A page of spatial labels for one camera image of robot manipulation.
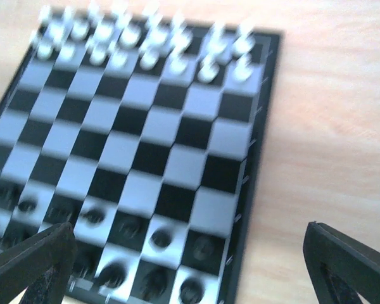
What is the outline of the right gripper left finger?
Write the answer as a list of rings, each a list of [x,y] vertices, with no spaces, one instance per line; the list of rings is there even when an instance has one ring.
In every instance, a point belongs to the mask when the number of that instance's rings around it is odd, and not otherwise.
[[[71,223],[55,224],[0,253],[0,303],[61,303],[75,261]]]

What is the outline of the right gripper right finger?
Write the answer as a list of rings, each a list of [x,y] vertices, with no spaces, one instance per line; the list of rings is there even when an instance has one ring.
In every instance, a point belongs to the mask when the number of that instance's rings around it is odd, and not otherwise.
[[[380,252],[321,222],[309,222],[303,256],[319,303],[380,303]]]

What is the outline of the black chess piece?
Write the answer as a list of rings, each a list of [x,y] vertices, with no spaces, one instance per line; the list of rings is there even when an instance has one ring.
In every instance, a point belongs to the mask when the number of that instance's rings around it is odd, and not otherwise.
[[[81,251],[73,265],[72,275],[79,279],[88,279],[95,268],[95,261],[91,253]]]

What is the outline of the black bishop piece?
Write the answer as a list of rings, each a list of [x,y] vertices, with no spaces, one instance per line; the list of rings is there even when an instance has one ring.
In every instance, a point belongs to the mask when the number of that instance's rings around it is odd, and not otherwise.
[[[101,270],[94,283],[110,289],[120,287],[127,278],[127,270],[123,263],[113,262]]]

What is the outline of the black knight piece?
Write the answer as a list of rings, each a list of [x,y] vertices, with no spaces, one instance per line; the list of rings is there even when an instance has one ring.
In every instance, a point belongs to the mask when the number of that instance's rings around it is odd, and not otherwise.
[[[159,298],[167,288],[168,276],[165,269],[159,268],[149,272],[141,283],[141,297],[150,301]]]

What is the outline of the black rook piece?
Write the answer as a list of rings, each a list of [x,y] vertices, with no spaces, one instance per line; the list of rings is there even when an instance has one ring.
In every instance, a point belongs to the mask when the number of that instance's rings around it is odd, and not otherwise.
[[[204,286],[197,278],[187,278],[180,286],[179,299],[183,304],[200,303],[204,295]]]

